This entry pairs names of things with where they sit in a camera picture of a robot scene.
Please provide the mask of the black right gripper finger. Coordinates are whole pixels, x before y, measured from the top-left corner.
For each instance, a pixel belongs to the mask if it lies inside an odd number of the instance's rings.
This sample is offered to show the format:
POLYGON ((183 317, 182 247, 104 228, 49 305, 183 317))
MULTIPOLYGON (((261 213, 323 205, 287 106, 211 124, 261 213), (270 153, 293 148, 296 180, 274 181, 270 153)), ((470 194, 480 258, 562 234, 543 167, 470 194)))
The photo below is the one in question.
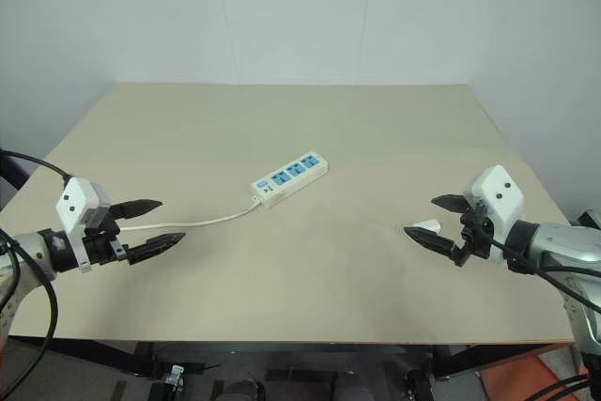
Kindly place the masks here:
POLYGON ((470 210, 468 200, 462 194, 444 194, 431 200, 431 203, 458 214, 464 214, 470 210))
POLYGON ((441 237, 423 227, 408 226, 404 228, 404 232, 425 249, 444 255, 447 258, 453 258, 459 250, 452 240, 441 237))

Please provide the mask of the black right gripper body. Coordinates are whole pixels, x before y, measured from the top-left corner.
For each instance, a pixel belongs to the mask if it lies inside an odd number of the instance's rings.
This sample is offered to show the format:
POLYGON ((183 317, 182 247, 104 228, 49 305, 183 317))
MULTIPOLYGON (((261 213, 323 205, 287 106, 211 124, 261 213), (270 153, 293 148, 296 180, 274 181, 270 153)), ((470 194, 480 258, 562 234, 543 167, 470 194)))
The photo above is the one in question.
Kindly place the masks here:
POLYGON ((463 225, 461 238, 464 244, 454 251, 454 263, 458 267, 463 267, 471 256, 487 260, 490 257, 490 241, 494 234, 494 226, 486 215, 485 205, 477 203, 473 208, 466 204, 460 222, 463 225))

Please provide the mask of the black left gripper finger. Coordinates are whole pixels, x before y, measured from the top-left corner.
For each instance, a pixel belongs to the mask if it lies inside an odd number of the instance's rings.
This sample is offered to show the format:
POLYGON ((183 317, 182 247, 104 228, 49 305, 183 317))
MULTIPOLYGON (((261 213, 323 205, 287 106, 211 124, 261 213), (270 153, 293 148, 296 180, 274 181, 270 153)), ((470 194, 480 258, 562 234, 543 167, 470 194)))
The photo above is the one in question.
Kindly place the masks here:
POLYGON ((137 264, 148 260, 177 245, 185 236, 185 233, 178 232, 162 234, 155 238, 148 239, 141 245, 128 248, 126 250, 126 259, 130 264, 137 264))
POLYGON ((110 214, 115 220, 132 219, 143 216, 155 208, 162 206, 161 201, 152 199, 137 199, 110 206, 110 214))

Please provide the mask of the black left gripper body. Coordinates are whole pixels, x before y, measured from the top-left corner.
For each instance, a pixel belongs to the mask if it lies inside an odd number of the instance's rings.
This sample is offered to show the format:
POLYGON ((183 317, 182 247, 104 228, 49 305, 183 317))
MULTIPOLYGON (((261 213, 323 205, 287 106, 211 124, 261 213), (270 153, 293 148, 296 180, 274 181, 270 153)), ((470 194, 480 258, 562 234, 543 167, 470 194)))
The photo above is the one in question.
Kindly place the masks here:
POLYGON ((128 247, 120 242, 119 234, 112 215, 106 215, 98 226, 85 229, 83 243, 91 264, 105 265, 128 258, 128 247))

